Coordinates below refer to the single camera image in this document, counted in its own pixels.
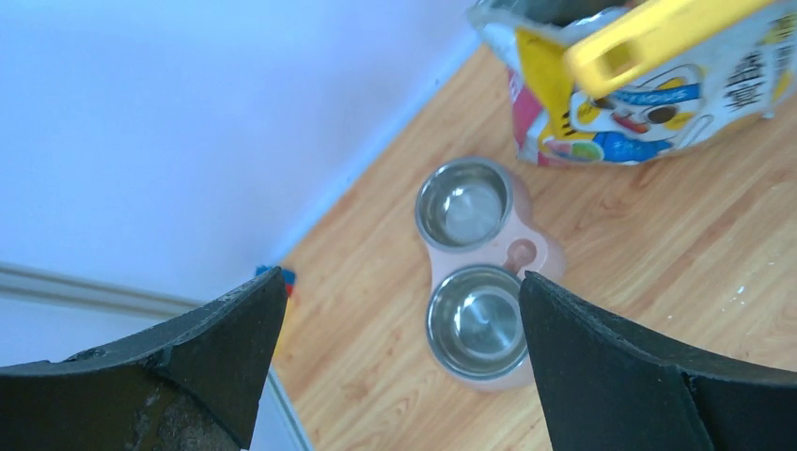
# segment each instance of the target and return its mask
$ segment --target wooden floor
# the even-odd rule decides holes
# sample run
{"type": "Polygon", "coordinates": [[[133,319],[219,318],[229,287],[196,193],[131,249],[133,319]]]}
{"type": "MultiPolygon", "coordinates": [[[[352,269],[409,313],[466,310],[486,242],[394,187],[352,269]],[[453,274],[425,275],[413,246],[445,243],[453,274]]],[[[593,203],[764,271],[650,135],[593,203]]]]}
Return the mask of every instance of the wooden floor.
{"type": "Polygon", "coordinates": [[[298,284],[274,364],[317,450],[550,449],[535,388],[473,392],[427,347],[414,199],[461,155],[522,176],[568,255],[565,287],[687,343],[797,370],[797,99],[698,153],[546,169],[515,160],[506,81],[477,52],[284,262],[298,284]]]}

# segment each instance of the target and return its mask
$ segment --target plastic bag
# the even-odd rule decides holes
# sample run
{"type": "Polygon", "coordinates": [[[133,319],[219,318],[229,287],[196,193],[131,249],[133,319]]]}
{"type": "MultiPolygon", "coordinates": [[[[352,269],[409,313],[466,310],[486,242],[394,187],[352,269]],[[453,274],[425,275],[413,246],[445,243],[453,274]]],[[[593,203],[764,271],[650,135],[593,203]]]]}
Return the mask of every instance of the plastic bag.
{"type": "Polygon", "coordinates": [[[565,27],[482,2],[468,18],[509,67],[518,155],[540,165],[638,164],[769,117],[794,89],[797,0],[774,3],[602,99],[572,80],[562,55],[628,8],[565,27]]]}

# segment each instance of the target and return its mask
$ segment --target yellow handle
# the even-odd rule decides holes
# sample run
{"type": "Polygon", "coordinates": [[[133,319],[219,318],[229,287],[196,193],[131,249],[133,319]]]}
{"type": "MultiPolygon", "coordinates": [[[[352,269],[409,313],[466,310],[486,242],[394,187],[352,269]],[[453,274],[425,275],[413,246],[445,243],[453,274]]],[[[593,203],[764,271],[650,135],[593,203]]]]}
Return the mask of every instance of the yellow handle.
{"type": "Polygon", "coordinates": [[[777,0],[649,0],[565,52],[576,84],[605,97],[777,0]]]}

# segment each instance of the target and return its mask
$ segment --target wooden table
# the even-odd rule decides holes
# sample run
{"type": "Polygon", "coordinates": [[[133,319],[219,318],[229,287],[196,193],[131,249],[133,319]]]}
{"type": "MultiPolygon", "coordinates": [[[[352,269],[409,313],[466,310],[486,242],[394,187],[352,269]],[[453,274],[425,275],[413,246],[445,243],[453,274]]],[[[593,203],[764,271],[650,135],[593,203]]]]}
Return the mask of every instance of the wooden table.
{"type": "Polygon", "coordinates": [[[427,347],[424,178],[483,155],[524,179],[570,263],[562,285],[687,343],[797,370],[797,99],[724,143],[636,167],[518,163],[503,66],[479,50],[284,264],[275,359],[319,451],[550,449],[534,387],[481,394],[427,347]]]}

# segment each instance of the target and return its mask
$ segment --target cartoon character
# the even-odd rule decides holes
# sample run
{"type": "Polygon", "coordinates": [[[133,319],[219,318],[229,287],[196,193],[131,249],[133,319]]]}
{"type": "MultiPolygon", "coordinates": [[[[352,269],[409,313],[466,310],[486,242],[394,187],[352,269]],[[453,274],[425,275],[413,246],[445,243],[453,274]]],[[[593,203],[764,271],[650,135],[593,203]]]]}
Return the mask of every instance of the cartoon character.
{"type": "Polygon", "coordinates": [[[589,147],[588,154],[594,157],[601,154],[604,161],[633,163],[666,153],[684,138],[694,140],[695,131],[688,126],[705,104],[700,93],[702,78],[699,67],[684,65],[602,99],[575,91],[570,98],[569,125],[579,134],[592,136],[591,143],[577,144],[589,147]]]}

